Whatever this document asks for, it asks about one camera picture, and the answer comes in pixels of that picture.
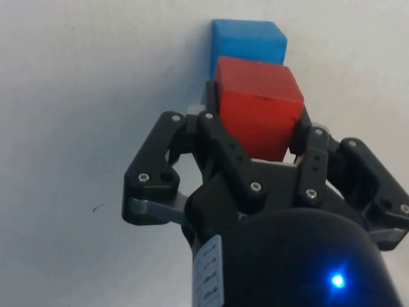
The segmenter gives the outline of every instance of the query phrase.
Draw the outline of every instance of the white wall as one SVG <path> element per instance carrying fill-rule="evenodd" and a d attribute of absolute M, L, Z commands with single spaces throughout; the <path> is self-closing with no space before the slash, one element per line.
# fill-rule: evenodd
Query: white wall
<path fill-rule="evenodd" d="M 180 229 L 127 225 L 120 201 L 157 116 L 199 100 L 210 19 L 275 21 L 313 120 L 409 190 L 407 3 L 0 0 L 0 305 L 190 306 Z M 406 306 L 408 255 L 385 255 Z"/>

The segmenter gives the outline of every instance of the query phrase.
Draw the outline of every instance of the red block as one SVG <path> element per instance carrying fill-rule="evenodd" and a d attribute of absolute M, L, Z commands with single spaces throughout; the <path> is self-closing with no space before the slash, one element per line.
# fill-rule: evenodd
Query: red block
<path fill-rule="evenodd" d="M 282 161 L 304 98 L 288 67 L 221 56 L 220 117 L 250 157 Z"/>

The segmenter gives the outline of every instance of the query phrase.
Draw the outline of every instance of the blue cube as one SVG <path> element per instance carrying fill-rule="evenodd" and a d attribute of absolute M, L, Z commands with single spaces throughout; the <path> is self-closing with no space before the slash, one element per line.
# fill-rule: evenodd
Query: blue cube
<path fill-rule="evenodd" d="M 212 28 L 212 79 L 219 56 L 284 63 L 287 38 L 273 22 L 215 19 Z"/>

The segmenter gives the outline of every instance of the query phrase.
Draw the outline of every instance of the screw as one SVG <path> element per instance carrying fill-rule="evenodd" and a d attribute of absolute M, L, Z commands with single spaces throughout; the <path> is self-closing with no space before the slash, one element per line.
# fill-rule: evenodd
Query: screw
<path fill-rule="evenodd" d="M 259 184 L 258 182 L 252 182 L 250 185 L 250 188 L 254 191 L 254 192 L 260 192 L 261 191 L 261 184 Z"/>
<path fill-rule="evenodd" d="M 172 121 L 174 121 L 174 122 L 180 122 L 180 116 L 179 115 L 173 115 L 172 116 Z"/>
<path fill-rule="evenodd" d="M 149 175 L 146 174 L 146 173 L 140 173 L 140 174 L 138 175 L 138 180 L 139 180 L 140 182 L 147 182 L 147 181 L 149 181 L 150 178 L 151 178 L 151 177 L 149 177 Z"/>
<path fill-rule="evenodd" d="M 313 189 L 308 189 L 308 190 L 305 191 L 305 195 L 307 195 L 307 197 L 310 200 L 315 200 L 317 198 L 317 196 L 318 196 L 318 193 L 317 193 L 317 191 L 315 191 Z"/>
<path fill-rule="evenodd" d="M 408 205 L 405 205 L 405 204 L 401 205 L 401 210 L 404 213 L 409 214 L 409 206 Z"/>

